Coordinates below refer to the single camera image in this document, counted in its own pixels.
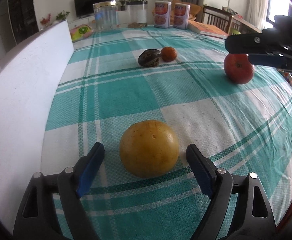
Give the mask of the small orange tangerine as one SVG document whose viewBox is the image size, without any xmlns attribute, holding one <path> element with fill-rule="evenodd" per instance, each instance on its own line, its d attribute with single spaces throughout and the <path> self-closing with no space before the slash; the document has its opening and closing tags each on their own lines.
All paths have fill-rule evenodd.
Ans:
<svg viewBox="0 0 292 240">
<path fill-rule="evenodd" d="M 161 49 L 161 57 L 164 62 L 171 62 L 177 58 L 177 51 L 173 47 L 164 47 Z"/>
</svg>

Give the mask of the yellow round pear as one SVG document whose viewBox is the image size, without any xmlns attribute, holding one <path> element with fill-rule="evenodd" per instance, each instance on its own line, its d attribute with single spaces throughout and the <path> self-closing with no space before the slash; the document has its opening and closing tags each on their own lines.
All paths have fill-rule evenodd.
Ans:
<svg viewBox="0 0 292 240">
<path fill-rule="evenodd" d="M 179 158 L 179 140 L 164 122 L 145 120 L 123 133 L 119 155 L 128 172 L 139 178 L 153 178 L 173 169 Z"/>
</svg>

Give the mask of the wooden side table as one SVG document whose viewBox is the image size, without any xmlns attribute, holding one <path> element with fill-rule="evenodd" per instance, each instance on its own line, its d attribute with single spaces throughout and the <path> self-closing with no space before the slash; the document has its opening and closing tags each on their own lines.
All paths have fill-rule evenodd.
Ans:
<svg viewBox="0 0 292 240">
<path fill-rule="evenodd" d="M 232 15 L 230 32 L 231 34 L 262 33 L 260 29 L 249 23 L 243 17 L 229 7 L 222 7 L 222 10 Z"/>
</svg>

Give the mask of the red apple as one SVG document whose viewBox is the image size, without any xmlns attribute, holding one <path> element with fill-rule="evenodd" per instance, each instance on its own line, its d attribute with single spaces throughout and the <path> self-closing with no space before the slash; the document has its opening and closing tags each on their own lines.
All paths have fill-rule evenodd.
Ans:
<svg viewBox="0 0 292 240">
<path fill-rule="evenodd" d="M 248 60 L 247 54 L 228 54 L 224 59 L 226 76 L 238 85 L 251 81 L 254 76 L 254 67 Z"/>
</svg>

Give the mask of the wooden chair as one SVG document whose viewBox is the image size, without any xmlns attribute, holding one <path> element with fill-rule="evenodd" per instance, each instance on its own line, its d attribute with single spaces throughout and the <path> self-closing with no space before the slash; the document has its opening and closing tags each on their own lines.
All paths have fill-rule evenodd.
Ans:
<svg viewBox="0 0 292 240">
<path fill-rule="evenodd" d="M 232 20 L 233 15 L 229 12 L 208 5 L 203 6 L 201 22 L 204 24 L 214 25 L 229 34 Z"/>
</svg>

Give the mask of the right orange white canister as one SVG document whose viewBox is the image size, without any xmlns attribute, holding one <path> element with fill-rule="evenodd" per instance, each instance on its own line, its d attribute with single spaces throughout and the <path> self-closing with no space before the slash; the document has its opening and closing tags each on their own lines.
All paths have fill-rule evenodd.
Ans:
<svg viewBox="0 0 292 240">
<path fill-rule="evenodd" d="M 175 3 L 173 27 L 177 29 L 187 29 L 190 5 Z"/>
</svg>

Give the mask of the orange white canister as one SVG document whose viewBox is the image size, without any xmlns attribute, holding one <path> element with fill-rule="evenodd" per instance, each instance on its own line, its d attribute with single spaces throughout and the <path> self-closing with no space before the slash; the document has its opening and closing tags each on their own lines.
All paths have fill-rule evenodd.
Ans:
<svg viewBox="0 0 292 240">
<path fill-rule="evenodd" d="M 171 2 L 155 1 L 154 26 L 157 28 L 170 27 Z"/>
<path fill-rule="evenodd" d="M 173 27 L 177 29 L 187 29 L 190 5 L 175 3 Z"/>
</svg>

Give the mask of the left orange white canister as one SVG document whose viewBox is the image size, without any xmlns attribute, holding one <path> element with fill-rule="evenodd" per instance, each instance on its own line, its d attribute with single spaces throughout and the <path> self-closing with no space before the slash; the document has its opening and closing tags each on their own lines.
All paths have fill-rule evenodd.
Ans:
<svg viewBox="0 0 292 240">
<path fill-rule="evenodd" d="M 170 27 L 171 2 L 155 1 L 154 26 L 157 28 Z"/>
</svg>

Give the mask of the dark brown chestnut far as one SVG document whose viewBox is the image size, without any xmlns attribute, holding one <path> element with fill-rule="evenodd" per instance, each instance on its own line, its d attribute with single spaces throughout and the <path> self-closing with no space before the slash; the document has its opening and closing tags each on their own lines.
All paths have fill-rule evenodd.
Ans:
<svg viewBox="0 0 292 240">
<path fill-rule="evenodd" d="M 138 64 L 141 67 L 157 67 L 161 58 L 161 51 L 158 49 L 147 49 L 138 57 Z"/>
</svg>

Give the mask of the white foam board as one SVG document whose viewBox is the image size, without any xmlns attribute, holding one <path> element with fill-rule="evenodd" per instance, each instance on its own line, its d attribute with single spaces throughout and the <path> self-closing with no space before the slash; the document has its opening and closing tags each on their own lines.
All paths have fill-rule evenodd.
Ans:
<svg viewBox="0 0 292 240">
<path fill-rule="evenodd" d="M 0 61 L 0 222 L 9 232 L 29 180 L 41 168 L 49 111 L 73 51 L 68 23 L 61 22 Z"/>
</svg>

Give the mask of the white tv cabinet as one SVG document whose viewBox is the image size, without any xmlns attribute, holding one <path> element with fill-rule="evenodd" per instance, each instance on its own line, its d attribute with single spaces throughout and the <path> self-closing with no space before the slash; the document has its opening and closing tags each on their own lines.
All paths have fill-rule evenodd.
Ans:
<svg viewBox="0 0 292 240">
<path fill-rule="evenodd" d="M 118 27 L 126 28 L 128 26 L 129 14 L 128 11 L 117 11 Z M 67 21 L 69 29 L 78 27 L 79 25 L 89 25 L 92 29 L 96 29 L 95 17 L 94 15 L 83 17 L 81 19 Z"/>
</svg>

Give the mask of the small potted plant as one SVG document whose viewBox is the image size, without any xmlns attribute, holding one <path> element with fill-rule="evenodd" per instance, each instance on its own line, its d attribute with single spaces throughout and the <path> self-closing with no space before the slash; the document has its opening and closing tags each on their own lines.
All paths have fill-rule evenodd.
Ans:
<svg viewBox="0 0 292 240">
<path fill-rule="evenodd" d="M 125 9 L 126 9 L 126 0 L 119 0 L 118 3 L 119 3 L 120 11 L 125 11 Z"/>
</svg>

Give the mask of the black television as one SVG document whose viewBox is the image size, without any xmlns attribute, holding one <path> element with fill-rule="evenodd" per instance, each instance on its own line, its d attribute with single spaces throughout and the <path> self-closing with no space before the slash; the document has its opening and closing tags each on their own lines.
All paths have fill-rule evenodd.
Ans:
<svg viewBox="0 0 292 240">
<path fill-rule="evenodd" d="M 94 4 L 108 1 L 114 0 L 74 0 L 76 16 L 81 18 L 82 16 L 91 15 L 94 13 Z"/>
</svg>

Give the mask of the red flower plant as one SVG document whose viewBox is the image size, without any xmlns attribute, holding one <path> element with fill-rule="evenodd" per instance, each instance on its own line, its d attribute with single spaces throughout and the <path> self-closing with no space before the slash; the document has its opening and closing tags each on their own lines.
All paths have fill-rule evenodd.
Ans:
<svg viewBox="0 0 292 240">
<path fill-rule="evenodd" d="M 49 27 L 49 26 L 51 25 L 50 20 L 51 20 L 51 13 L 49 13 L 48 16 L 47 16 L 46 18 L 43 17 L 43 18 L 40 20 L 40 24 L 41 24 L 41 26 L 42 26 L 43 28 L 47 28 L 47 27 Z"/>
</svg>

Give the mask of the dark display cabinet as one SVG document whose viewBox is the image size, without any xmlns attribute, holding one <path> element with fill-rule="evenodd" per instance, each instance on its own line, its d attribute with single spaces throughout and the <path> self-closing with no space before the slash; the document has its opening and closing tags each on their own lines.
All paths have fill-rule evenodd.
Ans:
<svg viewBox="0 0 292 240">
<path fill-rule="evenodd" d="M 7 3 L 16 44 L 39 32 L 33 0 L 7 0 Z"/>
</svg>

